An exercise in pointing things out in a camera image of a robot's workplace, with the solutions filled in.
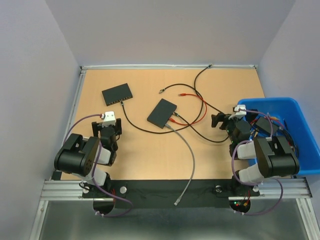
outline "white wall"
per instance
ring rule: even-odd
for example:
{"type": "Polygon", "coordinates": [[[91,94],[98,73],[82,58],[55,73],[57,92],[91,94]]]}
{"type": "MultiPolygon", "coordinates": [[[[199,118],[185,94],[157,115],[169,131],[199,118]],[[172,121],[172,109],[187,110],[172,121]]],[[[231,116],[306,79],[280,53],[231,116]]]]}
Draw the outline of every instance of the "white wall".
{"type": "Polygon", "coordinates": [[[81,66],[258,64],[295,0],[46,0],[81,66]]]}
{"type": "MultiPolygon", "coordinates": [[[[320,1],[297,0],[258,67],[266,97],[296,99],[320,145],[320,1]]],[[[320,220],[320,176],[307,178],[320,220]]]]}
{"type": "Polygon", "coordinates": [[[44,0],[0,2],[0,239],[29,239],[79,66],[44,0]]]}

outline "metal floor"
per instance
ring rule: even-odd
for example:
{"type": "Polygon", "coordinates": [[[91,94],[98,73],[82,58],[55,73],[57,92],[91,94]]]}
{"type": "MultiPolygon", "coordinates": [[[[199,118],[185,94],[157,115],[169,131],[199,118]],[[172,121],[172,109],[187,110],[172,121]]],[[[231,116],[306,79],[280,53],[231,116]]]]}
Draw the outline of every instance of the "metal floor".
{"type": "MultiPolygon", "coordinates": [[[[262,211],[276,200],[252,200],[262,211]]],[[[91,201],[51,201],[42,240],[304,240],[308,239],[295,199],[284,199],[276,210],[242,216],[225,208],[134,209],[128,216],[95,216],[91,201]]]]}

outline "black cable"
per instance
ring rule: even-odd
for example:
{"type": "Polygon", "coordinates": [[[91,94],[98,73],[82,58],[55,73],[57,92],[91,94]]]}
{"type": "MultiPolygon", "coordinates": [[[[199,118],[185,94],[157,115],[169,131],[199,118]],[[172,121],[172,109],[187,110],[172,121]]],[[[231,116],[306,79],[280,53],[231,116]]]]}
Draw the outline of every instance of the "black cable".
{"type": "Polygon", "coordinates": [[[203,136],[201,133],[199,133],[189,122],[187,122],[187,120],[185,120],[182,116],[180,116],[179,114],[176,113],[176,116],[181,118],[186,124],[188,124],[188,127],[191,127],[200,137],[202,137],[203,139],[209,141],[209,142],[212,142],[212,143],[216,143],[216,144],[219,144],[219,143],[223,143],[224,141],[226,141],[229,136],[226,137],[226,139],[224,140],[221,140],[221,141],[214,141],[214,140],[211,140],[209,138],[206,138],[205,136],[203,136]]]}
{"type": "MultiPolygon", "coordinates": [[[[207,70],[207,69],[209,69],[209,68],[211,68],[211,67],[212,67],[212,63],[209,64],[209,65],[208,65],[206,68],[204,68],[203,70],[201,70],[201,71],[197,74],[197,76],[195,77],[194,82],[193,82],[193,90],[194,90],[195,94],[197,94],[197,95],[198,95],[199,97],[201,97],[201,98],[202,98],[202,96],[199,95],[199,92],[198,92],[197,89],[196,89],[196,82],[197,82],[197,79],[198,79],[198,77],[200,76],[200,74],[202,74],[205,70],[207,70]]],[[[209,107],[213,108],[214,110],[218,111],[219,113],[224,114],[222,111],[220,111],[218,108],[210,105],[208,102],[206,102],[206,104],[207,104],[209,107]]]]}
{"type": "MultiPolygon", "coordinates": [[[[131,125],[132,125],[134,128],[136,128],[136,129],[139,129],[139,130],[141,130],[141,131],[143,131],[143,132],[150,133],[150,134],[169,134],[169,133],[173,133],[173,132],[174,132],[174,131],[164,131],[164,132],[149,131],[149,130],[145,130],[145,129],[141,128],[141,127],[138,127],[138,126],[134,125],[134,124],[129,120],[129,118],[128,118],[128,116],[127,116],[127,113],[126,113],[126,110],[125,110],[125,105],[124,105],[123,102],[121,102],[121,106],[122,106],[123,113],[124,113],[124,116],[125,116],[126,120],[129,122],[129,124],[131,124],[131,125]]],[[[189,127],[189,126],[188,126],[188,125],[187,125],[187,126],[184,126],[184,127],[182,127],[182,128],[177,129],[176,131],[180,131],[180,130],[182,130],[182,129],[186,129],[187,127],[189,127]]]]}
{"type": "Polygon", "coordinates": [[[84,190],[90,191],[90,188],[89,188],[89,187],[86,187],[85,185],[82,186],[81,183],[82,183],[82,182],[79,182],[79,187],[80,187],[80,188],[82,188],[82,189],[84,189],[84,190]]]}
{"type": "MultiPolygon", "coordinates": [[[[175,83],[175,84],[166,86],[165,88],[163,88],[163,89],[161,89],[161,90],[159,91],[159,94],[162,94],[165,90],[167,90],[168,88],[174,87],[174,86],[186,86],[186,87],[188,87],[188,88],[191,88],[191,89],[195,92],[195,94],[197,94],[200,98],[204,99],[204,98],[202,97],[202,95],[200,94],[200,92],[198,92],[194,87],[192,87],[192,86],[190,86],[190,85],[188,85],[188,84],[185,84],[185,83],[175,83]]],[[[218,111],[219,113],[224,114],[223,111],[220,111],[218,108],[212,106],[212,105],[209,104],[208,102],[206,102],[206,104],[207,104],[209,107],[213,108],[214,110],[218,111]]],[[[203,108],[204,108],[204,103],[202,102],[202,103],[201,103],[200,113],[202,112],[202,109],[203,109],[203,108]]]]}

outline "metal frame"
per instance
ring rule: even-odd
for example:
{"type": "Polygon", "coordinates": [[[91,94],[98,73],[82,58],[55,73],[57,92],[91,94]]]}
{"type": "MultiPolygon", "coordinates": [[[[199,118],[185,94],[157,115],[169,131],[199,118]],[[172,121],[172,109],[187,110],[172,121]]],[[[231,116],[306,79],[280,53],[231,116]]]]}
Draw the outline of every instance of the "metal frame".
{"type": "MultiPolygon", "coordinates": [[[[71,113],[66,126],[65,134],[75,120],[75,113],[78,109],[79,98],[87,70],[94,69],[198,69],[206,65],[168,65],[168,64],[119,64],[102,66],[83,66],[79,76],[76,93],[73,100],[71,113]]],[[[256,65],[213,65],[212,68],[257,68],[256,65]]],[[[92,198],[82,198],[82,189],[79,187],[80,181],[45,181],[40,196],[39,206],[36,212],[35,220],[30,234],[30,240],[38,240],[44,224],[46,211],[49,201],[92,201],[92,198]]],[[[283,198],[296,199],[297,205],[304,223],[309,240],[319,240],[320,230],[316,215],[311,203],[312,197],[305,178],[283,178],[281,179],[284,188],[283,198]]],[[[252,199],[277,199],[280,194],[280,188],[277,182],[268,181],[259,185],[260,196],[252,199]]],[[[230,200],[242,199],[230,197],[230,200]]],[[[95,201],[112,201],[112,198],[95,198],[95,201]]]]}
{"type": "MultiPolygon", "coordinates": [[[[280,180],[284,199],[309,199],[311,193],[304,178],[283,178],[280,180]]],[[[79,186],[80,180],[45,181],[40,201],[112,201],[112,198],[82,198],[83,189],[79,186]]],[[[252,200],[278,199],[281,193],[279,184],[268,180],[258,186],[260,196],[250,197],[252,200]]],[[[242,200],[244,197],[229,197],[229,200],[242,200]]]]}
{"type": "MultiPolygon", "coordinates": [[[[110,65],[95,65],[82,66],[82,70],[96,70],[96,69],[202,69],[209,64],[110,64],[110,65]]],[[[212,69],[257,69],[257,65],[228,65],[228,64],[214,64],[212,69]]]]}

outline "wooden table surface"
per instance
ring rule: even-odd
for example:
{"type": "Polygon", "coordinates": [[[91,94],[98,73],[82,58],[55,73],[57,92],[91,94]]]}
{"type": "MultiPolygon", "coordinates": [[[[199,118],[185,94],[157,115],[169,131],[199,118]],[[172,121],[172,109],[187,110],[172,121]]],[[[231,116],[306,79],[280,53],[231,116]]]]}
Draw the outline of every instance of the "wooden table surface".
{"type": "MultiPolygon", "coordinates": [[[[113,166],[101,166],[115,180],[175,180],[189,179],[192,172],[192,156],[182,139],[175,133],[150,134],[131,126],[124,116],[120,103],[106,106],[102,91],[128,83],[133,98],[124,101],[129,119],[137,126],[155,132],[164,132],[147,121],[147,117],[164,98],[177,105],[176,112],[192,122],[199,114],[201,101],[194,96],[178,96],[192,93],[185,86],[174,86],[162,94],[159,90],[175,84],[185,83],[193,86],[200,69],[105,69],[87,70],[82,92],[76,110],[75,120],[91,114],[114,111],[122,120],[122,135],[118,141],[119,149],[113,166]]],[[[263,98],[264,93],[255,69],[212,68],[203,72],[196,84],[205,101],[224,113],[231,113],[232,107],[240,99],[263,98]]],[[[211,128],[211,114],[217,111],[208,108],[205,118],[194,127],[212,140],[223,140],[227,133],[211,128]]],[[[93,117],[79,123],[73,133],[84,137],[93,135],[91,122],[100,122],[93,117]]],[[[175,129],[176,123],[168,122],[175,129]]],[[[212,143],[202,139],[190,127],[180,133],[189,142],[195,155],[194,179],[229,179],[232,176],[230,140],[212,143]]],[[[236,161],[236,169],[247,166],[246,161],[236,161]]],[[[61,180],[77,179],[71,174],[62,174],[61,180]]]]}

